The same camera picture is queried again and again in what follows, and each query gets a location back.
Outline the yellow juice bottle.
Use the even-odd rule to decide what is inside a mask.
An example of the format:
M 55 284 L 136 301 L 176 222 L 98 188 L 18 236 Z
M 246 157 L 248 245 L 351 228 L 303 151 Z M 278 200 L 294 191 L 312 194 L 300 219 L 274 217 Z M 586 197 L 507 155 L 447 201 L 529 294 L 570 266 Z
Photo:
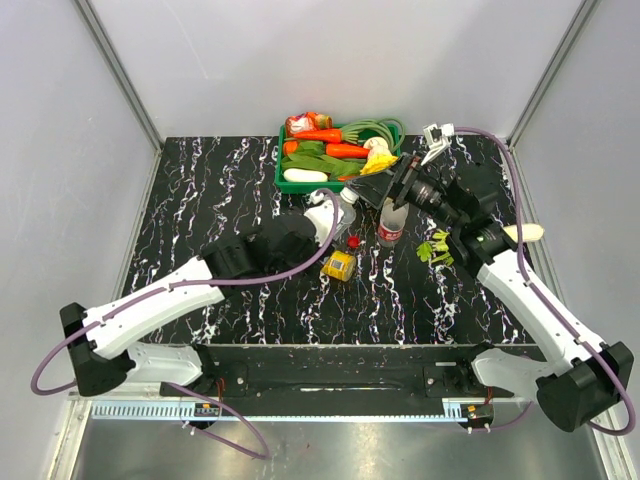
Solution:
M 356 258 L 350 254 L 334 251 L 324 263 L 321 272 L 331 278 L 347 282 L 353 276 Z

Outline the red label water bottle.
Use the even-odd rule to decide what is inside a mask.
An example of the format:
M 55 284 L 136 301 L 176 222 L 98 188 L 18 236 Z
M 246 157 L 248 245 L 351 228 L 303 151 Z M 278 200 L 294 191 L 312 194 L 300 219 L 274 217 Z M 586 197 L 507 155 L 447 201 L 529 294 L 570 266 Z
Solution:
M 386 199 L 380 213 L 377 237 L 381 246 L 393 247 L 401 238 L 409 208 L 407 205 L 396 208 L 391 199 Z

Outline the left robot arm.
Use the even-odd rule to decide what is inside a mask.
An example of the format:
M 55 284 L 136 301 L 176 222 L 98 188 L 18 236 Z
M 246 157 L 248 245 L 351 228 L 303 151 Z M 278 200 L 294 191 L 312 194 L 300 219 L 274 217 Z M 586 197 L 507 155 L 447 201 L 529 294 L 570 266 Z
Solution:
M 220 237 L 175 271 L 109 304 L 65 306 L 60 317 L 79 393 L 97 396 L 134 383 L 174 383 L 196 395 L 209 393 L 217 372 L 204 347 L 151 345 L 143 337 L 273 276 L 297 274 L 330 231 L 328 219 L 281 215 Z

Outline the red bottle cap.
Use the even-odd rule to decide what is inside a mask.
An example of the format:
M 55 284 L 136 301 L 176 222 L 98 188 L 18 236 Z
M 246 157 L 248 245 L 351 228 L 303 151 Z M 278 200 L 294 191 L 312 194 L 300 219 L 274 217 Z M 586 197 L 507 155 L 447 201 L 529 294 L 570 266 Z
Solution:
M 357 236 L 349 236 L 347 239 L 347 247 L 349 249 L 356 249 L 360 245 L 360 239 Z

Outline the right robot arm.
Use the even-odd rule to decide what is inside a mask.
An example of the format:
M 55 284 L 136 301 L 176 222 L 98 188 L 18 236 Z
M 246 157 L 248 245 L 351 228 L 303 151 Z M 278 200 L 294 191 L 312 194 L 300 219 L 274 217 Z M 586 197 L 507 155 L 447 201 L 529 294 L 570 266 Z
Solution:
M 404 154 L 393 167 L 345 184 L 360 200 L 381 209 L 386 200 L 410 204 L 448 227 L 448 251 L 456 267 L 490 290 L 531 335 L 540 361 L 482 346 L 459 366 L 457 388 L 469 396 L 487 387 L 535 402 L 560 430 L 573 432 L 620 402 L 634 355 L 623 343 L 607 343 L 579 321 L 535 274 L 516 242 L 492 217 L 497 187 L 481 173 L 444 181 L 417 157 Z

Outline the white bottle cap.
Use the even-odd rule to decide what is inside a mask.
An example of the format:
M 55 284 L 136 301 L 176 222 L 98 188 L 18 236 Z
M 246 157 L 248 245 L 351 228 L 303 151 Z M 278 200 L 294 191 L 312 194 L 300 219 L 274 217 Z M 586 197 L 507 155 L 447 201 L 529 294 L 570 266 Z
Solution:
M 359 196 L 349 188 L 343 188 L 340 192 L 340 197 L 347 203 L 353 205 L 358 199 Z

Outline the blue label water bottle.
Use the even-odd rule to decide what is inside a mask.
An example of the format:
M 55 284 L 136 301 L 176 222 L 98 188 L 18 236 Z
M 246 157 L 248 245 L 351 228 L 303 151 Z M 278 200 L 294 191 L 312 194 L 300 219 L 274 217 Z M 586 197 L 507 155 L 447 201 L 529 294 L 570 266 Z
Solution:
M 351 205 L 351 204 L 345 202 L 340 197 L 340 194 L 339 194 L 339 217 L 340 217 L 340 220 L 339 220 L 339 222 L 337 224 L 336 232 L 335 232 L 334 237 L 333 237 L 333 239 L 335 241 L 337 241 L 339 238 L 341 238 L 343 236 L 343 234 L 347 232 L 349 227 L 355 221 L 355 219 L 356 219 L 356 210 L 355 210 L 355 207 L 354 207 L 355 203 L 353 205 Z

